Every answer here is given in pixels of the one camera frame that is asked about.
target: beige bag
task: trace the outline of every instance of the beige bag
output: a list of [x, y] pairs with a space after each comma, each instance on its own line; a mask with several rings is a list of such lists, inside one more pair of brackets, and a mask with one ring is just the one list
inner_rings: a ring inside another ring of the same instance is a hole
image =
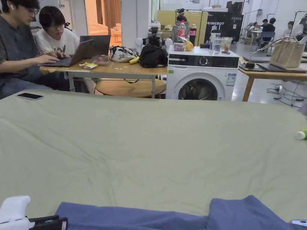
[[275, 45], [270, 64], [285, 70], [295, 70], [301, 64], [305, 44], [285, 38]]

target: black bag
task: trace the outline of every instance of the black bag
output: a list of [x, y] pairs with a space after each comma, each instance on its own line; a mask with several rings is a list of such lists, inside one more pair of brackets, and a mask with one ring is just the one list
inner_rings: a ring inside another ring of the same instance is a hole
[[144, 68], [156, 68], [158, 65], [167, 66], [167, 52], [166, 50], [154, 46], [145, 45], [140, 55], [140, 63]]

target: blue towel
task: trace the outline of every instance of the blue towel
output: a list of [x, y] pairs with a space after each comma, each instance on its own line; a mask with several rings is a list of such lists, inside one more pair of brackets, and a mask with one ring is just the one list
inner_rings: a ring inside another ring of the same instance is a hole
[[212, 199], [209, 216], [63, 202], [56, 215], [68, 218], [68, 230], [293, 230], [254, 196]]

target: washing machine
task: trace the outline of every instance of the washing machine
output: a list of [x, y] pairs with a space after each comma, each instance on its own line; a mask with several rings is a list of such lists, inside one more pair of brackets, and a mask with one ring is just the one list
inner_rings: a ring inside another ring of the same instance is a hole
[[193, 52], [169, 49], [166, 99], [231, 101], [240, 56], [212, 54], [199, 46]]

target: gray t-shirt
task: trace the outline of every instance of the gray t-shirt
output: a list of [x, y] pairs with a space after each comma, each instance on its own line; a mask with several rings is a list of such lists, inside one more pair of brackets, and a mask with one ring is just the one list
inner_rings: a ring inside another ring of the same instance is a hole
[[[20, 61], [34, 58], [37, 54], [37, 47], [30, 31], [30, 27], [21, 25], [13, 28], [0, 15], [0, 64], [5, 61]], [[19, 78], [25, 81], [34, 81], [42, 73], [38, 66], [33, 66], [18, 73], [0, 73], [0, 86], [6, 79]]]

